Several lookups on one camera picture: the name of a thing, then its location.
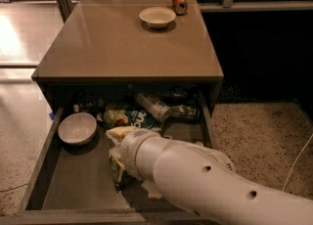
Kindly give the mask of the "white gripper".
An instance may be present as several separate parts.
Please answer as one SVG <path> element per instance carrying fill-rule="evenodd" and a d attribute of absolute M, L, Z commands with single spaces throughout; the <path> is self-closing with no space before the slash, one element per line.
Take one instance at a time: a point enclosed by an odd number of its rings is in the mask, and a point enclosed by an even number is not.
<path fill-rule="evenodd" d="M 159 134 L 149 129 L 135 130 L 134 126 L 119 126 L 107 130 L 106 135 L 116 146 L 121 143 L 120 147 L 109 149 L 110 156 L 113 160 L 132 177 L 142 180 L 136 167 L 137 152 L 148 138 L 159 137 Z"/>

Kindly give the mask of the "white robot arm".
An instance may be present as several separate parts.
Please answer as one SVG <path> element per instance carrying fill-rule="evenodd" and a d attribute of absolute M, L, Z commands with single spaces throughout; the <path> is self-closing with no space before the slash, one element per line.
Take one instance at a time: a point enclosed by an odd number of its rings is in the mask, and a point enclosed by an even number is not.
<path fill-rule="evenodd" d="M 313 201 L 246 180 L 222 152 L 131 126 L 106 132 L 134 178 L 173 205 L 221 225 L 313 225 Z"/>

